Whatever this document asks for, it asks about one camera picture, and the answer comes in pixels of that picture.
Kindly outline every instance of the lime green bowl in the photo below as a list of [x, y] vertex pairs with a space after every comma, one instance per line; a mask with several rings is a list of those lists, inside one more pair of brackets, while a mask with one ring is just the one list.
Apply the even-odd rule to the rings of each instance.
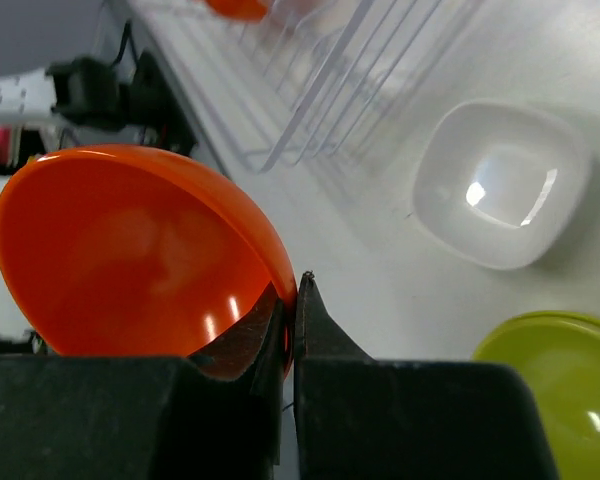
[[474, 359], [514, 367], [531, 388], [562, 480], [600, 480], [600, 320], [571, 312], [512, 318]]

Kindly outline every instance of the dish rack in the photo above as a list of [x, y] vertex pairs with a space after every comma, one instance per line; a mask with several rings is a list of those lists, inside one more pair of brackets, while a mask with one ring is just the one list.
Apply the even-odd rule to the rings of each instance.
[[391, 157], [405, 106], [479, 2], [276, 0], [259, 24], [194, 0], [133, 3], [167, 58], [195, 70], [192, 81], [201, 72], [183, 43], [214, 59], [199, 96], [225, 92], [223, 105], [207, 98], [215, 123], [241, 161], [264, 173], [311, 159], [373, 168]]

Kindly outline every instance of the rack wire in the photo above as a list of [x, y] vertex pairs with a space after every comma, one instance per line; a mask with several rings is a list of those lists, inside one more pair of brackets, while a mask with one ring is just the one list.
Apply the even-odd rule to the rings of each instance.
[[[316, 157], [360, 164], [377, 156], [380, 142], [386, 151], [380, 132], [392, 126], [392, 113], [404, 108], [475, 3], [276, 0], [259, 24], [228, 21], [192, 0], [138, 0], [137, 8], [158, 39], [173, 44], [178, 29], [198, 50], [211, 41], [232, 66], [222, 87], [257, 140], [235, 128], [227, 134], [240, 156], [257, 159], [254, 171], [266, 172], [280, 161], [293, 166]], [[257, 102], [245, 98], [245, 88]]]

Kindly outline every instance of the white bowl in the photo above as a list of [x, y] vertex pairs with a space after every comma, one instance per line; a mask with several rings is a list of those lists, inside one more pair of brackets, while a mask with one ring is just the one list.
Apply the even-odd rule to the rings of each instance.
[[455, 253], [524, 267], [569, 222], [591, 176], [579, 132], [533, 108], [478, 100], [438, 124], [418, 169], [414, 215]]

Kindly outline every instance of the cable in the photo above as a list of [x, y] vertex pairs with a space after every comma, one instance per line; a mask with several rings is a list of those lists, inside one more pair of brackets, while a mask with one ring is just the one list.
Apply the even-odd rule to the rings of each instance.
[[140, 57], [138, 56], [138, 50], [136, 49], [136, 44], [133, 41], [133, 36], [131, 35], [131, 20], [127, 20], [124, 24], [124, 29], [122, 30], [122, 38], [120, 39], [120, 48], [118, 49], [118, 55], [109, 65], [110, 67], [115, 67], [122, 61], [122, 57], [124, 57], [124, 52], [127, 50], [127, 43], [131, 47], [131, 56], [133, 57], [133, 62], [138, 65], [138, 61]]

